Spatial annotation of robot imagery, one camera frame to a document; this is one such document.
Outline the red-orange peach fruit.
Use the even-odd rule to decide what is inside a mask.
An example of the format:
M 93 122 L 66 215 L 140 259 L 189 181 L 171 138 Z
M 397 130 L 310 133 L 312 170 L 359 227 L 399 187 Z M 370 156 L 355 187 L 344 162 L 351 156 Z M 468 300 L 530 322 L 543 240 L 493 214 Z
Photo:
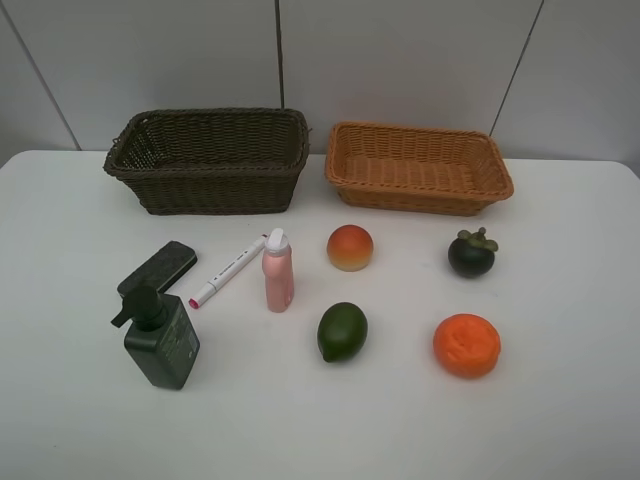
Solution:
M 334 267 L 346 272 L 355 272 L 369 265 L 374 243 L 364 228 L 343 225 L 330 235 L 326 250 Z

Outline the pink small bottle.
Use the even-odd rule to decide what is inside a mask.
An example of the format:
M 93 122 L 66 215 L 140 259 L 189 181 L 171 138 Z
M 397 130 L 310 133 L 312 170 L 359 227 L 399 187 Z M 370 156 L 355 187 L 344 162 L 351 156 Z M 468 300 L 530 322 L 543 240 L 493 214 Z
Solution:
M 282 313 L 294 297 L 292 249 L 282 228 L 275 228 L 265 240 L 262 270 L 267 307 L 272 312 Z

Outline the green lime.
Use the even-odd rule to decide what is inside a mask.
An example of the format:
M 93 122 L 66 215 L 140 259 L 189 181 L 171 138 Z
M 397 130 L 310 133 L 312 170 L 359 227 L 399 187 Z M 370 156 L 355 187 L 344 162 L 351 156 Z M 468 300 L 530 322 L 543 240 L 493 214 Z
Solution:
M 363 348 L 368 335 L 368 320 L 355 304 L 340 302 L 323 314 L 317 329 L 317 345 L 326 363 L 354 358 Z

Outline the white pink-tipped marker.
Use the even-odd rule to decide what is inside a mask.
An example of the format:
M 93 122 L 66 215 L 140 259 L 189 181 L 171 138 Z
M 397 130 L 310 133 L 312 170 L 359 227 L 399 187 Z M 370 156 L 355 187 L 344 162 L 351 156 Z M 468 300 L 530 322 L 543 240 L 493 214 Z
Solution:
M 266 239 L 267 235 L 262 234 L 213 278 L 208 280 L 198 293 L 189 299 L 189 306 L 193 309 L 199 309 L 212 296 L 216 295 L 235 275 L 242 271 L 264 249 Z

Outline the black whiteboard eraser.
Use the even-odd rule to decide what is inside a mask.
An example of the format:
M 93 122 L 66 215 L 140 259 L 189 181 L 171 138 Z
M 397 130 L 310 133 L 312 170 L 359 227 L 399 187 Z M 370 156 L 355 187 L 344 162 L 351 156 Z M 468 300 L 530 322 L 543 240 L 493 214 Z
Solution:
M 181 279 L 197 260 L 194 249 L 178 241 L 169 241 L 127 276 L 117 286 L 117 292 L 121 297 L 125 297 L 136 287 L 150 286 L 157 292 L 164 293 Z

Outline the dark purple mangosteen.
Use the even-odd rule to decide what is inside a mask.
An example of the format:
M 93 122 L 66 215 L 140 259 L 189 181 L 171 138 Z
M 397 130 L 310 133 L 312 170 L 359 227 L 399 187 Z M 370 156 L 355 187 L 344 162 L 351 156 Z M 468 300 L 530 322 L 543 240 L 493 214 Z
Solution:
M 499 246 L 486 236 L 486 228 L 475 232 L 460 230 L 448 248 L 448 261 L 458 275 L 477 278 L 488 273 L 495 262 Z

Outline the peeled orange tangerine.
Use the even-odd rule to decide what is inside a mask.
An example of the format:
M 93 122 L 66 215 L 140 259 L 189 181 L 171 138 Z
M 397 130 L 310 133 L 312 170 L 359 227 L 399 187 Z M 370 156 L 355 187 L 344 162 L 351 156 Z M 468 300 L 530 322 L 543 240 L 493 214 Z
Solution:
M 443 320 L 434 331 L 432 347 L 439 365 L 464 379 L 492 372 L 502 349 L 496 328 L 483 317 L 467 313 Z

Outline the dark green pump bottle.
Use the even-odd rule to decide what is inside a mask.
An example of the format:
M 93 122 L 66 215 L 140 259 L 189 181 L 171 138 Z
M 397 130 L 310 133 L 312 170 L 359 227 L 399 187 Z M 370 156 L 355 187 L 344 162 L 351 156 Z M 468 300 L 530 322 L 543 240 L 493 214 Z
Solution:
M 200 350 L 200 341 L 182 300 L 151 286 L 138 286 L 122 299 L 111 321 L 117 328 L 131 325 L 124 348 L 155 387 L 184 387 Z

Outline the orange wicker basket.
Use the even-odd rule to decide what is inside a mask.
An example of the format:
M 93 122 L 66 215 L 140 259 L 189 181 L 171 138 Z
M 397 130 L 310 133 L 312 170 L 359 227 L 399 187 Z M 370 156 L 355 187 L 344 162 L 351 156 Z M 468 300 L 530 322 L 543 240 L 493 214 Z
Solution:
M 514 185 L 495 142 L 475 131 L 340 122 L 325 176 L 355 207 L 475 216 Z

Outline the dark brown wicker basket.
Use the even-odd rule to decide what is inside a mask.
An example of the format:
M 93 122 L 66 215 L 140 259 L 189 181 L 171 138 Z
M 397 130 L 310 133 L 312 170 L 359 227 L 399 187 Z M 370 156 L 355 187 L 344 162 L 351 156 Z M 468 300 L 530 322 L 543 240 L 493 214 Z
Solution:
M 152 110 L 128 122 L 104 170 L 152 215 L 272 214 L 289 208 L 308 155 L 298 110 Z

